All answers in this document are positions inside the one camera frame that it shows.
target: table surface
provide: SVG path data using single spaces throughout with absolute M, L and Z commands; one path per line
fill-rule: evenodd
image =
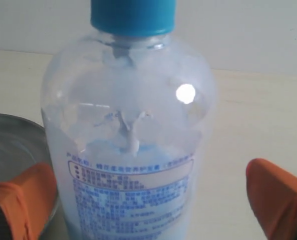
M 0 113 L 42 124 L 48 54 L 0 50 Z M 246 195 L 245 168 L 267 158 L 297 175 L 297 77 L 214 70 L 219 101 L 187 240 L 264 240 Z M 40 240 L 67 240 L 62 209 Z

